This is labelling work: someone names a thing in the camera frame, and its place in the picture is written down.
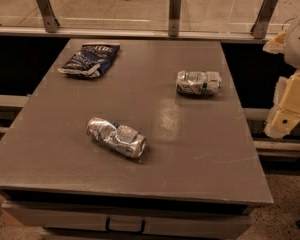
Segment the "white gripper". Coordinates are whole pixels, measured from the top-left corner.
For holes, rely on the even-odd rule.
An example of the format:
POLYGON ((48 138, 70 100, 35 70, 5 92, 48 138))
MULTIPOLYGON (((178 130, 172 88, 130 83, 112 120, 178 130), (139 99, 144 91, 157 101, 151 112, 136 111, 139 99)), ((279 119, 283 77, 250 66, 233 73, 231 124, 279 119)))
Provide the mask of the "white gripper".
POLYGON ((289 78, 279 77, 273 97, 273 107, 266 119, 264 133, 273 139, 288 135, 300 122, 300 13, 288 31, 282 30, 269 40, 263 51, 283 54, 287 64, 298 70, 289 78))

